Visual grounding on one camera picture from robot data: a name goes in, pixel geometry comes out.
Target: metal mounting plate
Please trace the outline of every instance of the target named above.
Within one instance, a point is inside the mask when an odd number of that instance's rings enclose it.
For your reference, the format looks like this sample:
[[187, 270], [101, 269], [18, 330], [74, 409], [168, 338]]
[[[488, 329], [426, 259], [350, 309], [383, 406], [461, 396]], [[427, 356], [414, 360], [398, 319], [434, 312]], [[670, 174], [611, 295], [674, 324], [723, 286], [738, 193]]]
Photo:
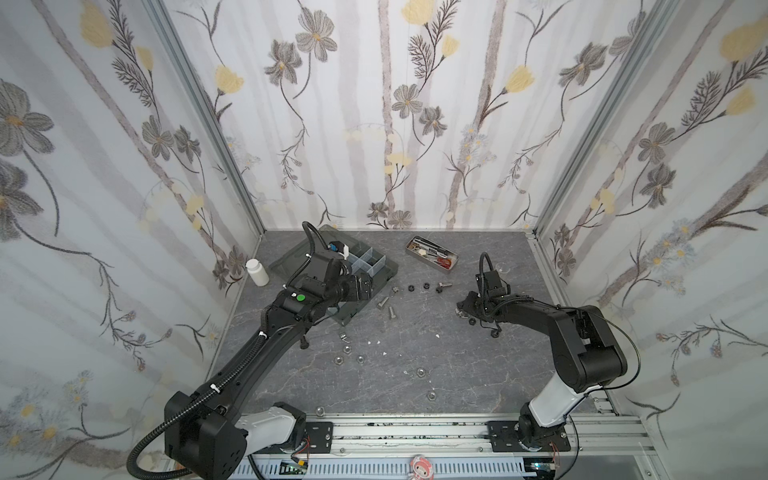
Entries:
[[[491, 441], [491, 448], [497, 453], [509, 453], [509, 452], [530, 452], [525, 447], [520, 445], [518, 441], [517, 433], [515, 433], [516, 421], [509, 422], [487, 422], [488, 426], [488, 439]], [[562, 438], [559, 434], [553, 435], [550, 439], [554, 443], [555, 448], [559, 452], [571, 451], [571, 443], [568, 441], [568, 437]], [[553, 448], [550, 445], [541, 447], [541, 450], [537, 452], [553, 452]]]
[[[333, 422], [307, 422], [306, 423], [306, 436], [310, 438], [310, 454], [316, 453], [331, 453], [331, 445], [333, 443]], [[280, 447], [272, 445], [261, 449], [257, 454], [267, 453], [285, 453]]]

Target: white plastic bottle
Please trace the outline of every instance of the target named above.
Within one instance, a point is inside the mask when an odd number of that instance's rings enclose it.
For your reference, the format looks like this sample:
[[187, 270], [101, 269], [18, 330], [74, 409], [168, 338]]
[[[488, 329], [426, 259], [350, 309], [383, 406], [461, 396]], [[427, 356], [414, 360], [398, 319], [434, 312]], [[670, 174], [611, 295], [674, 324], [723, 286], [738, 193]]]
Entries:
[[266, 274], [266, 268], [259, 260], [252, 258], [245, 262], [245, 268], [257, 286], [265, 286], [270, 281], [270, 276]]

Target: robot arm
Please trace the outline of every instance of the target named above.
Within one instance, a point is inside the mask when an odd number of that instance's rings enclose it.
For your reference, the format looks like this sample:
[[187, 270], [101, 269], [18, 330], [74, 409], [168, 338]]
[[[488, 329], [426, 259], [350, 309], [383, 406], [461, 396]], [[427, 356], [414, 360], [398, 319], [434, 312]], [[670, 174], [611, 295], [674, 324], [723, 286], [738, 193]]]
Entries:
[[479, 293], [469, 292], [456, 304], [456, 312], [470, 323], [474, 319], [493, 323], [494, 338], [501, 332], [499, 323], [517, 323], [549, 336], [556, 373], [536, 398], [523, 405], [518, 424], [521, 444], [539, 448], [559, 435], [566, 415], [589, 392], [625, 374], [627, 360], [596, 306], [552, 306], [512, 294], [492, 266], [483, 271], [487, 257], [481, 255], [475, 276]]
[[[260, 330], [235, 356], [191, 395], [182, 392], [168, 400], [165, 422], [150, 432], [128, 456], [128, 473], [145, 480], [177, 478], [195, 473], [205, 480], [225, 480], [245, 455], [265, 446], [295, 450], [306, 424], [303, 412], [277, 403], [266, 412], [241, 418], [243, 404], [277, 360], [339, 302], [369, 300], [372, 280], [367, 273], [349, 274], [349, 263], [340, 243], [326, 244], [307, 222], [310, 241], [307, 260], [286, 282], [284, 289], [262, 312]], [[315, 249], [313, 235], [322, 248]], [[186, 468], [174, 472], [148, 472], [138, 456], [155, 438], [165, 434], [165, 453]]]

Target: floral wallpaper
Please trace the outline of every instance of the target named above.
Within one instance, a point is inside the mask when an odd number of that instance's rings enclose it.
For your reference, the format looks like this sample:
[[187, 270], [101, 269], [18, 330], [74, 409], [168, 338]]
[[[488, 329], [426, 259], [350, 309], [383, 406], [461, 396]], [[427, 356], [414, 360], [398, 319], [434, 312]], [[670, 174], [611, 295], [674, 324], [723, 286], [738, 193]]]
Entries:
[[0, 42], [0, 463], [127, 477], [257, 237], [141, 4], [5, 2]]
[[165, 0], [268, 228], [535, 226], [653, 2]]
[[640, 348], [614, 399], [678, 480], [765, 468], [767, 104], [765, 3], [682, 2], [538, 232], [571, 301]]

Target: cable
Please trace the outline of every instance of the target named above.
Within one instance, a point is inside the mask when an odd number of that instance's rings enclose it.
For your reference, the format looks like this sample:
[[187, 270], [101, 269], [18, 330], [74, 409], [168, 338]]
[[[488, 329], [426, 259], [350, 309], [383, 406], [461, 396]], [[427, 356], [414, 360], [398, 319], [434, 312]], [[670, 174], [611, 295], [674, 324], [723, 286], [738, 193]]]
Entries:
[[312, 255], [315, 254], [315, 239], [312, 237], [312, 229], [315, 227], [310, 222], [302, 222], [301, 227], [304, 229], [306, 238], [310, 242], [310, 254], [309, 256], [307, 256], [306, 260], [304, 260], [304, 263], [302, 263], [299, 266], [299, 268], [297, 268], [296, 271], [293, 272], [293, 275], [291, 275], [288, 278], [288, 281], [286, 282], [286, 286], [289, 286], [296, 279], [296, 277], [298, 277], [304, 271], [306, 266], [309, 265], [310, 262], [312, 261]]
[[261, 470], [259, 470], [259, 467], [256, 465], [256, 460], [253, 459], [253, 453], [248, 455], [248, 463], [250, 463], [250, 467], [253, 470], [253, 474], [256, 476], [256, 478], [259, 480], [266, 480], [264, 475], [261, 473]]
[[251, 347], [251, 349], [245, 355], [243, 361], [240, 362], [240, 364], [238, 364], [229, 373], [227, 373], [221, 383], [218, 385], [216, 383], [212, 383], [208, 392], [205, 392], [203, 395], [197, 397], [195, 401], [181, 410], [181, 412], [178, 412], [176, 415], [171, 417], [170, 420], [166, 420], [165, 422], [161, 423], [155, 427], [154, 430], [149, 432], [144, 438], [139, 440], [133, 450], [131, 450], [131, 453], [128, 454], [128, 458], [125, 461], [125, 468], [128, 470], [130, 475], [133, 475], [135, 478], [139, 478], [140, 480], [169, 480], [171, 478], [179, 478], [193, 473], [188, 468], [182, 468], [181, 470], [174, 470], [172, 472], [149, 472], [148, 470], [144, 470], [142, 467], [140, 467], [137, 460], [139, 455], [144, 451], [145, 448], [147, 448], [150, 443], [152, 443], [163, 432], [168, 430], [171, 425], [175, 425], [182, 419], [185, 419], [192, 413], [195, 413], [197, 409], [199, 409], [205, 402], [212, 399], [216, 394], [220, 394], [221, 390], [227, 386], [229, 382], [237, 378], [237, 376], [245, 369], [245, 367], [248, 366], [248, 364], [256, 358], [259, 351], [261, 350], [261, 347], [264, 345], [264, 342], [266, 342], [266, 313], [267, 309], [262, 310], [261, 334], [259, 335], [253, 347]]
[[613, 326], [613, 327], [614, 327], [616, 330], [618, 330], [619, 332], [621, 332], [622, 334], [624, 334], [624, 336], [626, 336], [626, 337], [627, 337], [627, 340], [629, 340], [629, 343], [631, 343], [631, 344], [632, 344], [632, 348], [634, 348], [634, 354], [637, 356], [637, 371], [634, 373], [634, 376], [632, 376], [632, 378], [629, 380], [629, 382], [626, 382], [625, 384], [623, 384], [623, 385], [619, 385], [619, 386], [603, 387], [603, 388], [601, 388], [601, 389], [598, 389], [598, 390], [603, 390], [604, 392], [606, 392], [606, 391], [608, 391], [608, 390], [617, 390], [617, 389], [623, 389], [625, 386], [628, 386], [629, 384], [631, 384], [632, 382], [634, 382], [634, 380], [635, 380], [635, 379], [636, 379], [636, 378], [637, 378], [637, 377], [640, 375], [640, 367], [641, 367], [641, 361], [640, 361], [640, 350], [638, 350], [638, 349], [637, 349], [637, 345], [635, 345], [635, 343], [634, 343], [634, 342], [632, 341], [632, 339], [629, 337], [629, 335], [627, 334], [627, 332], [625, 332], [625, 331], [623, 331], [622, 329], [620, 329], [618, 326], [616, 326], [616, 324], [615, 324], [615, 323], [611, 322], [609, 319], [605, 318], [604, 316], [602, 316], [602, 315], [598, 315], [598, 314], [596, 314], [596, 313], [595, 313], [595, 315], [599, 316], [600, 318], [602, 318], [603, 320], [605, 320], [606, 322], [608, 322], [608, 324], [609, 324], [609, 325]]
[[312, 231], [312, 232], [313, 232], [315, 235], [317, 235], [317, 238], [319, 238], [319, 239], [320, 239], [320, 244], [322, 244], [322, 245], [323, 245], [323, 249], [325, 249], [325, 250], [330, 250], [330, 248], [328, 248], [328, 243], [327, 243], [327, 242], [326, 242], [326, 240], [323, 238], [323, 235], [321, 235], [321, 234], [320, 234], [320, 232], [319, 232], [319, 231], [318, 231], [318, 230], [315, 228], [315, 226], [314, 226], [314, 225], [312, 225], [310, 222], [302, 222], [302, 223], [301, 223], [301, 226], [302, 226], [302, 227], [304, 227], [304, 224], [305, 224], [305, 223], [306, 223], [306, 224], [307, 224], [307, 225], [310, 227], [310, 230], [311, 230], [311, 231]]
[[579, 451], [579, 441], [578, 441], [578, 430], [576, 429], [576, 422], [571, 418], [571, 416], [568, 416], [568, 419], [571, 420], [571, 424], [574, 426], [574, 433], [576, 434], [576, 455], [574, 456], [574, 461], [568, 466], [568, 469], [563, 472], [563, 475], [560, 475], [557, 480], [560, 480], [561, 478], [565, 477], [565, 474], [571, 471], [571, 468], [576, 465], [576, 461], [578, 460], [578, 451]]

